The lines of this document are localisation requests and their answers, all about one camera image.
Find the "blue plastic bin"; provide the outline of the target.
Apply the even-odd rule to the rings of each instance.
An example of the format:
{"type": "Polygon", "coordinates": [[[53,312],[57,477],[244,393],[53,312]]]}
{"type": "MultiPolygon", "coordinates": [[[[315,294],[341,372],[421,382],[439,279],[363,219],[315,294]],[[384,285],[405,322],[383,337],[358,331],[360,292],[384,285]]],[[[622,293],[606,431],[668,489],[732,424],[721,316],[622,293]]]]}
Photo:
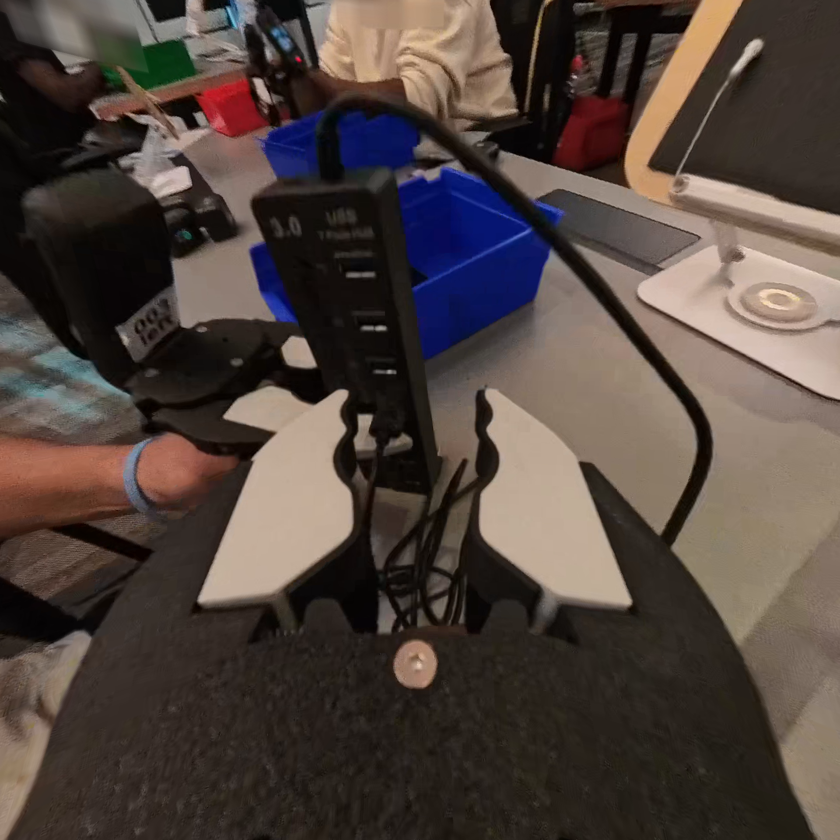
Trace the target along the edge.
{"type": "MultiPolygon", "coordinates": [[[[445,167],[430,179],[399,182],[391,171],[424,359],[533,302],[550,247],[526,219],[473,175],[445,167]]],[[[282,302],[298,324],[265,240],[253,250],[274,266],[255,264],[269,308],[282,302]]]]}
{"type": "MultiPolygon", "coordinates": [[[[319,173],[316,127],[320,112],[290,121],[258,139],[277,178],[319,173]]],[[[384,166],[398,170],[411,165],[421,143],[417,129],[398,117],[363,112],[344,114],[338,125],[343,166],[348,170],[384,166]]]]}

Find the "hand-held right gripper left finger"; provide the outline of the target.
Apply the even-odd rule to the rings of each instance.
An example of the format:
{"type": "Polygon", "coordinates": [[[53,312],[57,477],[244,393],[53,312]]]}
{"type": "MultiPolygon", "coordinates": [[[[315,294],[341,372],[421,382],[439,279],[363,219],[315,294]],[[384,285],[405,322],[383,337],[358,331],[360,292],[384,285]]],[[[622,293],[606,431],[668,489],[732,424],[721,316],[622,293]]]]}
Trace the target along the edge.
{"type": "Polygon", "coordinates": [[[358,467],[354,399],[337,390],[253,457],[196,599],[203,612],[267,607],[295,632],[310,604],[338,603],[352,629],[377,631],[377,575],[358,467]]]}

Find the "white plastic bag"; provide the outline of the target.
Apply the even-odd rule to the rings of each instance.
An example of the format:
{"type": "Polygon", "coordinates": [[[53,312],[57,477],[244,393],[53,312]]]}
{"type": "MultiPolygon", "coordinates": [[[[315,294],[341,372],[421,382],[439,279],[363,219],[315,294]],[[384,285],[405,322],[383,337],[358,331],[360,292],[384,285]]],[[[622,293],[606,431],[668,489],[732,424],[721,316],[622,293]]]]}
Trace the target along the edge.
{"type": "Polygon", "coordinates": [[[193,188],[193,178],[184,164],[172,162],[172,149],[162,129],[150,125],[139,151],[118,159],[120,170],[129,175],[157,200],[187,193],[193,188]]]}

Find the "white tablet stand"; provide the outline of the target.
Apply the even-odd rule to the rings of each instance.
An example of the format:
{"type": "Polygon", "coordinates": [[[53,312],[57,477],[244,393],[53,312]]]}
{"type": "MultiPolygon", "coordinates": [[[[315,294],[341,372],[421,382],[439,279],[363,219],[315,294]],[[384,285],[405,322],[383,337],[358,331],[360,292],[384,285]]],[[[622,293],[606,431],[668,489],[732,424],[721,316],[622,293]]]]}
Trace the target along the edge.
{"type": "Polygon", "coordinates": [[[762,38],[743,48],[711,100],[676,168],[668,198],[708,216],[714,246],[642,282],[639,300],[786,380],[839,399],[838,280],[742,247],[733,221],[828,251],[839,244],[835,214],[740,185],[684,172],[719,100],[761,55],[762,38]]]}

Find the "grey desk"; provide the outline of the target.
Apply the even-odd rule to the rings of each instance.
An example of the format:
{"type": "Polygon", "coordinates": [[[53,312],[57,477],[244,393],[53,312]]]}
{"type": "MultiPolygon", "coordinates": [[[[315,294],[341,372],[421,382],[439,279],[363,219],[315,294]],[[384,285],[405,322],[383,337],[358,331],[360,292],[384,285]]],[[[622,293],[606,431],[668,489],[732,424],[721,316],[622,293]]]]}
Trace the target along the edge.
{"type": "MultiPolygon", "coordinates": [[[[838,406],[635,299],[643,274],[592,260],[704,406],[715,449],[675,551],[745,654],[784,755],[838,763],[838,406]]],[[[661,528],[692,460],[682,410],[554,257],[536,301],[432,360],[443,480],[472,459],[490,385],[559,434],[661,528]]]]}

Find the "person's left hand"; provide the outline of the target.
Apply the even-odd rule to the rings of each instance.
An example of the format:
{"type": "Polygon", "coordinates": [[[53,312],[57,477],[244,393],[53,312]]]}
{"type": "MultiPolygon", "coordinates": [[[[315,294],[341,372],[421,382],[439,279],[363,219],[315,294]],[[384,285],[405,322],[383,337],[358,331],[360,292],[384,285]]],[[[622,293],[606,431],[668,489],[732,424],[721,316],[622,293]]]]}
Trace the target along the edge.
{"type": "Polygon", "coordinates": [[[140,485],[163,511],[194,508],[241,460],[209,455],[183,437],[163,434],[140,459],[140,485]]]}

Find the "person's light trousers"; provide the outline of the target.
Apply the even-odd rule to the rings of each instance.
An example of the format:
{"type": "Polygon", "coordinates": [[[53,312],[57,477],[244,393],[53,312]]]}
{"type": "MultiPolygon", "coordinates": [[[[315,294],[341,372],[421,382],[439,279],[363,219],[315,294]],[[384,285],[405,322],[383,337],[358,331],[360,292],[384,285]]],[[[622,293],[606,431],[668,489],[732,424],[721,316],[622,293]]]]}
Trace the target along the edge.
{"type": "Polygon", "coordinates": [[[1,660],[1,838],[21,816],[91,636],[76,631],[1,660]]]}

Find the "black USB hub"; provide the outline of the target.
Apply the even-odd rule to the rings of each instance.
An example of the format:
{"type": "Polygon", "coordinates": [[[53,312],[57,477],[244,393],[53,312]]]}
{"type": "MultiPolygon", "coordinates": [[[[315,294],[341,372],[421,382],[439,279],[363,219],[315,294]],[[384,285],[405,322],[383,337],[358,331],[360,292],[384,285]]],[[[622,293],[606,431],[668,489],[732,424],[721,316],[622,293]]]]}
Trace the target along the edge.
{"type": "Polygon", "coordinates": [[[442,459],[393,172],[279,178],[250,205],[328,390],[410,438],[384,458],[377,485],[429,494],[442,459]]]}

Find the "green bin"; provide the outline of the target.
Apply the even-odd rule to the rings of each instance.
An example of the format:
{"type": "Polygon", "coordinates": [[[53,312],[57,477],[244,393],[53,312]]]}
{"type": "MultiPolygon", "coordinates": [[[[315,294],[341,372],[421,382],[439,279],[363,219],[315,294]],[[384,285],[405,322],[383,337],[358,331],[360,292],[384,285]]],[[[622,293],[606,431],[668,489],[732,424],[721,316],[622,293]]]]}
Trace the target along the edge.
{"type": "Polygon", "coordinates": [[[141,45],[138,40],[118,40],[106,52],[106,57],[128,61],[122,66],[108,62],[98,63],[107,83],[120,91],[128,90],[127,83],[120,75],[120,69],[144,90],[164,87],[198,75],[193,58],[186,45],[179,39],[150,45],[141,45]]]}

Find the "black desktop device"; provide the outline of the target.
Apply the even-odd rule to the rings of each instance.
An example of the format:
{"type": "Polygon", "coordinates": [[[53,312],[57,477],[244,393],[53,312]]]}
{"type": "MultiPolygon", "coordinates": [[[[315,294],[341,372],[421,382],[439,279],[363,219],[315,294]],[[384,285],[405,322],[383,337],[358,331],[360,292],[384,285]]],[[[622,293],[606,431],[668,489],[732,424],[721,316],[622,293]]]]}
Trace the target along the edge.
{"type": "Polygon", "coordinates": [[[189,256],[207,241],[218,244],[239,234],[238,222],[227,202],[215,192],[194,201],[169,196],[161,200],[161,206],[174,259],[189,256]]]}

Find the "blue wristband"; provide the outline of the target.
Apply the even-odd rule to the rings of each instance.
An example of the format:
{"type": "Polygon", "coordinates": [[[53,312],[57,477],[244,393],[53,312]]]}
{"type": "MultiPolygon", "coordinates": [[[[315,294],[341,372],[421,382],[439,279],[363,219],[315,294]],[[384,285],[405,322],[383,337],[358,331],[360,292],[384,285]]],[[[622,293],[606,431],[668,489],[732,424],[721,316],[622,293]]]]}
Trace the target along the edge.
{"type": "Polygon", "coordinates": [[[147,437],[131,447],[123,462],[122,486],[132,509],[155,522],[165,522],[167,520],[166,512],[145,494],[140,485],[140,459],[147,447],[153,442],[153,437],[147,437]]]}

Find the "red bag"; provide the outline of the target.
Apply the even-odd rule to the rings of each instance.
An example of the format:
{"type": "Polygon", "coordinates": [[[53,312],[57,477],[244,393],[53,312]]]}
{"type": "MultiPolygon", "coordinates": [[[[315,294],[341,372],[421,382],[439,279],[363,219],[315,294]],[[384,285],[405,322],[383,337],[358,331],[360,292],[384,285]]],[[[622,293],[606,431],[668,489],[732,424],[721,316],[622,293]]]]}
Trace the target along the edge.
{"type": "Polygon", "coordinates": [[[631,117],[621,98],[595,95],[575,98],[552,163],[573,172],[588,172],[617,162],[631,117]]]}

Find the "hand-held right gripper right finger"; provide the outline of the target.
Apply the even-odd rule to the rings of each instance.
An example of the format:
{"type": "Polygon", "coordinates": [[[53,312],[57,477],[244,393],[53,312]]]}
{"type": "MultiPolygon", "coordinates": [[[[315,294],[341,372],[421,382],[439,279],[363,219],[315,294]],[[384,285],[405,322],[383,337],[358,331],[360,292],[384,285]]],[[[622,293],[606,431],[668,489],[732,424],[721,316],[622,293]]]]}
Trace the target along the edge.
{"type": "Polygon", "coordinates": [[[511,602],[546,634],[563,609],[634,605],[573,450],[495,388],[476,394],[476,478],[463,539],[463,622],[478,634],[511,602]]]}

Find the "person's left forearm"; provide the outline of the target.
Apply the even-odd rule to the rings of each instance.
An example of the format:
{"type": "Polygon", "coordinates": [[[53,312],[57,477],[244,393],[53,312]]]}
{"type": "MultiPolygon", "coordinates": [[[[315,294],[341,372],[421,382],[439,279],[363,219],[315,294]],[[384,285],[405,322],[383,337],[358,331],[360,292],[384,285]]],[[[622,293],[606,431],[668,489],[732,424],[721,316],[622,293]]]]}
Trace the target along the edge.
{"type": "Polygon", "coordinates": [[[2,437],[1,538],[130,512],[123,472],[131,450],[2,437]]]}

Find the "red bin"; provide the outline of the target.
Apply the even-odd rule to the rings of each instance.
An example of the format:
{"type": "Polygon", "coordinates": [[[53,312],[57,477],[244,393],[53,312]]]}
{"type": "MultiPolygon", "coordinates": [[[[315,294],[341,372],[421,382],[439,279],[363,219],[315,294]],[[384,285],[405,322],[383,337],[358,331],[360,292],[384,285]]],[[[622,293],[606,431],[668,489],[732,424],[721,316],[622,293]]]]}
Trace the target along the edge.
{"type": "Polygon", "coordinates": [[[195,95],[211,129],[236,138],[269,126],[257,109],[247,78],[206,89],[195,95]]]}

